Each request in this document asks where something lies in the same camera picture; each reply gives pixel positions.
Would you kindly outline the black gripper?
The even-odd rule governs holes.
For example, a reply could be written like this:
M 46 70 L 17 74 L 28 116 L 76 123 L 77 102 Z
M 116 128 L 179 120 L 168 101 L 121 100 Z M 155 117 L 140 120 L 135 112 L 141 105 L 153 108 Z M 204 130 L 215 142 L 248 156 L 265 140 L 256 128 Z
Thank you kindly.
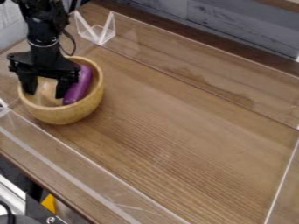
M 78 81 L 80 66 L 61 54 L 60 44 L 33 45 L 26 52 L 12 52 L 6 55 L 9 71 L 16 73 L 22 91 L 34 94 L 38 85 L 37 77 L 58 80 L 54 98 L 64 97 L 70 83 Z

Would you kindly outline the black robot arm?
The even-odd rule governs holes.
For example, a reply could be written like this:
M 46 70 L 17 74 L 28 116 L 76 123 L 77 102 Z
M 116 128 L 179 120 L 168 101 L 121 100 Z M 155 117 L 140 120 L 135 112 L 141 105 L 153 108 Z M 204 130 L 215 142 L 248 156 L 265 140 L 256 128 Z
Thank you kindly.
M 64 34 L 72 44 L 73 37 L 65 31 L 69 15 L 61 0 L 12 0 L 18 5 L 26 23 L 26 42 L 30 50 L 6 55 L 8 69 L 21 84 L 22 91 L 34 94 L 38 81 L 45 77 L 57 81 L 54 98 L 64 97 L 70 85 L 78 82 L 80 66 L 61 54 L 60 35 Z

